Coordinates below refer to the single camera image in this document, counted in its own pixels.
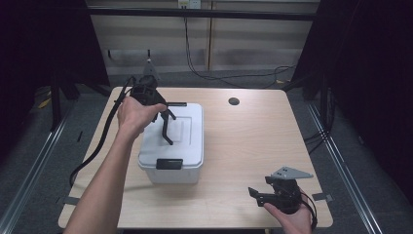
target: aluminum rail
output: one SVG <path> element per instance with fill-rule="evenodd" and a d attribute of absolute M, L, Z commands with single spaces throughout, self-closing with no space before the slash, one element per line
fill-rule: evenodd
<path fill-rule="evenodd" d="M 319 129 L 319 132 L 323 133 L 324 126 L 321 123 L 321 120 L 319 118 L 319 112 L 316 106 L 314 104 L 310 104 L 309 109 L 313 117 L 313 120 L 315 121 L 317 128 Z M 328 149 L 328 152 L 330 153 L 331 159 L 333 160 L 338 170 L 338 173 L 343 179 L 343 182 L 346 185 L 346 188 L 349 191 L 349 194 L 352 197 L 353 202 L 355 203 L 358 214 L 360 215 L 361 220 L 364 222 L 364 225 L 367 228 L 368 233 L 383 233 L 379 223 L 376 220 L 376 217 L 374 216 L 374 213 L 371 211 L 364 196 L 359 190 L 356 181 L 353 178 L 353 175 L 350 172 L 349 168 L 347 167 L 346 161 L 344 160 L 340 151 L 338 150 L 333 138 L 330 135 L 322 135 L 322 139 L 324 141 L 325 146 Z"/>
<path fill-rule="evenodd" d="M 31 167 L 30 172 L 25 177 L 18 193 L 0 219 L 1 234 L 8 234 L 13 232 L 13 229 L 15 228 L 16 223 L 19 220 L 23 208 L 34 189 L 38 178 L 43 172 L 58 139 L 60 138 L 61 132 L 63 131 L 66 124 L 67 117 L 70 115 L 74 103 L 74 101 L 71 101 L 71 105 L 68 107 L 68 110 L 65 112 L 65 115 L 61 119 L 59 125 L 57 125 L 56 129 L 53 132 L 49 133 L 49 136 L 40 153 L 38 154 L 36 161 Z"/>
<path fill-rule="evenodd" d="M 318 16 L 313 13 L 278 13 L 278 12 L 248 12 L 222 11 L 204 9 L 169 9 L 169 8 L 121 8 L 98 7 L 65 8 L 41 7 L 39 13 L 88 13 L 96 16 L 136 16 L 136 17 L 177 17 L 177 18 L 218 18 L 218 19 L 250 19 L 250 20 L 300 20 L 313 21 Z"/>

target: container lid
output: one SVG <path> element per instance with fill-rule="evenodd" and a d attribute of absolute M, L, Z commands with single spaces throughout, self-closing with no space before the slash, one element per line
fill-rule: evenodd
<path fill-rule="evenodd" d="M 199 104 L 170 106 L 176 117 L 169 116 L 167 136 L 173 141 L 170 145 L 162 137 L 164 120 L 157 118 L 143 133 L 143 141 L 138 155 L 142 169 L 156 169 L 157 161 L 171 160 L 182 162 L 182 169 L 198 168 L 204 161 L 204 113 Z"/>

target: human arm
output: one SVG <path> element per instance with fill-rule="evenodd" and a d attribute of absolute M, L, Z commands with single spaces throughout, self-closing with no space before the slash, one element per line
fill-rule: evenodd
<path fill-rule="evenodd" d="M 301 195 L 301 198 L 304 202 L 308 201 L 305 195 Z M 312 233 L 311 213 L 305 205 L 301 204 L 294 214 L 285 214 L 269 203 L 265 203 L 264 208 L 280 222 L 285 234 Z"/>
<path fill-rule="evenodd" d="M 119 130 L 106 158 L 86 188 L 64 233 L 116 233 L 134 140 L 167 108 L 143 106 L 125 97 L 118 109 Z"/>

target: forearm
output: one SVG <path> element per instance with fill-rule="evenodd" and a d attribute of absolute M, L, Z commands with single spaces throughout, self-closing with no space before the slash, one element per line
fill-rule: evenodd
<path fill-rule="evenodd" d="M 120 130 L 64 233 L 115 233 L 134 137 Z"/>

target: black cable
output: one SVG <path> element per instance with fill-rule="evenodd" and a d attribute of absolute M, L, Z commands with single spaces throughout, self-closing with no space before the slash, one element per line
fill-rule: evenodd
<path fill-rule="evenodd" d="M 85 160 L 85 162 L 83 162 L 81 165 L 79 165 L 75 170 L 73 170 L 73 172 L 70 174 L 70 178 L 69 178 L 69 184 L 70 187 L 73 186 L 74 180 L 75 180 L 75 176 L 76 174 L 79 173 L 79 171 L 81 171 L 83 168 L 85 168 L 95 157 L 96 155 L 99 153 L 101 147 L 103 146 L 103 143 L 106 140 L 106 136 L 107 133 L 109 131 L 109 127 L 110 124 L 112 123 L 112 119 L 116 114 L 116 111 L 118 110 L 119 106 L 121 105 L 122 101 L 124 100 L 125 96 L 127 95 L 127 93 L 129 92 L 125 92 L 125 89 L 127 88 L 129 82 L 133 80 L 133 82 L 135 82 L 135 78 L 132 76 L 131 78 L 128 79 L 128 81 L 125 83 L 121 93 L 119 94 L 118 98 L 115 100 L 115 104 L 113 105 L 112 109 L 110 110 L 110 113 L 106 119 L 106 123 L 104 125 L 103 128 L 103 133 L 102 136 L 100 137 L 100 141 L 97 144 L 96 149 L 94 150 L 94 152 L 91 154 L 91 156 L 89 156 L 89 158 L 87 160 Z"/>
<path fill-rule="evenodd" d="M 305 194 L 305 193 L 301 193 L 301 194 L 303 194 L 304 196 L 306 196 L 306 197 L 310 200 L 310 202 L 313 204 L 314 209 L 312 209 L 308 203 L 304 202 L 304 201 L 301 199 L 301 204 L 303 204 L 304 206 L 306 206 L 307 209 L 308 209 L 308 210 L 310 211 L 310 213 L 311 213 L 311 216 L 312 216 L 311 229 L 314 231 L 314 229 L 316 229 L 316 227 L 317 227 L 317 224 L 319 223 L 319 220 L 318 220 L 318 218 L 317 218 L 317 208 L 316 208 L 316 205 L 314 204 L 313 200 L 312 200 L 307 194 Z"/>
<path fill-rule="evenodd" d="M 304 141 L 306 142 L 307 145 L 309 144 L 313 144 L 315 142 L 317 142 L 317 140 L 311 141 L 311 142 L 307 142 L 311 139 L 315 139 L 315 138 L 320 138 L 319 143 L 312 148 L 309 151 L 309 154 L 313 153 L 323 142 L 324 140 L 330 135 L 332 128 L 333 128 L 333 124 L 334 124 L 334 118 L 335 118 L 335 107 L 336 107 L 336 100 L 334 98 L 334 95 L 332 94 L 331 90 L 329 91 L 329 100 L 328 100 L 328 105 L 327 105 L 327 120 L 326 120 L 326 126 L 324 127 L 324 129 L 319 132 L 316 133 L 312 136 L 306 137 L 304 138 Z"/>
<path fill-rule="evenodd" d="M 221 81 L 223 83 L 226 83 L 228 85 L 231 86 L 235 86 L 238 88 L 242 88 L 242 89 L 248 89 L 248 87 L 243 87 L 228 81 L 225 81 L 225 79 L 230 79 L 230 78 L 242 78 L 242 77 L 265 77 L 265 76 L 275 76 L 274 81 L 272 81 L 269 85 L 266 85 L 264 87 L 261 88 L 256 88 L 256 89 L 268 89 L 271 86 L 273 86 L 276 82 L 277 82 L 277 74 L 283 73 L 285 71 L 287 71 L 288 69 L 294 68 L 295 65 L 291 65 L 291 66 L 279 66 L 277 68 L 274 69 L 274 72 L 272 73 L 267 73 L 267 74 L 254 74 L 254 75 L 233 75 L 233 76 L 222 76 L 222 77 L 215 77 L 215 76 L 210 76 L 210 75 L 202 75 L 200 74 L 194 67 L 194 64 L 192 63 L 192 59 L 191 59 L 191 50 L 190 50 L 190 46 L 189 46 L 189 38 L 188 38 L 188 19 L 184 18 L 184 23 L 185 23 L 185 44 L 186 44 L 186 59 L 187 59 L 187 64 L 189 69 L 198 77 L 201 77 L 203 79 L 209 80 L 209 81 Z"/>

